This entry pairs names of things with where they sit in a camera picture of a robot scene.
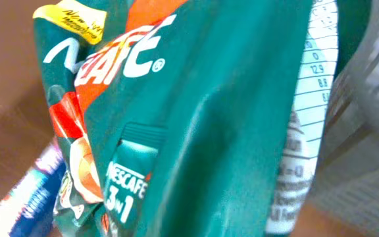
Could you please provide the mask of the green Nescafe coffee bag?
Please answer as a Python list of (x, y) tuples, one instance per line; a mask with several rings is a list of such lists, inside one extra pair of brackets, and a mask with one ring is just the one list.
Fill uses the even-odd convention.
[(60, 1), (33, 13), (63, 236), (292, 236), (370, 1)]

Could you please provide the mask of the multicolour tissue pack strip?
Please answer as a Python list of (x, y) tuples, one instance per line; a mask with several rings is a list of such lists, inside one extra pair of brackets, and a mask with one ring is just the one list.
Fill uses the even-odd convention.
[(0, 237), (47, 236), (52, 231), (65, 171), (62, 152), (53, 140), (0, 201)]

